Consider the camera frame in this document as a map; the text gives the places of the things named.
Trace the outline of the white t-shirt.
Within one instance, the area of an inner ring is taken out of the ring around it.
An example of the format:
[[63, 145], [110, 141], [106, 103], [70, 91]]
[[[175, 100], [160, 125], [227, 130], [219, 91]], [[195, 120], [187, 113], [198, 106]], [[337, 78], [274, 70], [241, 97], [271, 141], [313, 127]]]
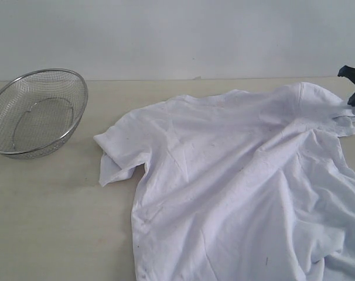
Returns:
[[355, 280], [355, 107], [311, 83], [181, 95], [95, 141], [102, 186], [145, 173], [131, 211], [138, 280]]

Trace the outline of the metal mesh basket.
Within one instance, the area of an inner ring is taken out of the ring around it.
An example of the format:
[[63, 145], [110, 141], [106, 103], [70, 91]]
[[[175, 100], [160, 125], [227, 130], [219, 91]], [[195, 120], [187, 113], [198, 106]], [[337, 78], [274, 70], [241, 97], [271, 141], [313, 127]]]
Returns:
[[0, 155], [34, 159], [60, 149], [88, 102], [84, 78], [48, 68], [21, 75], [0, 89]]

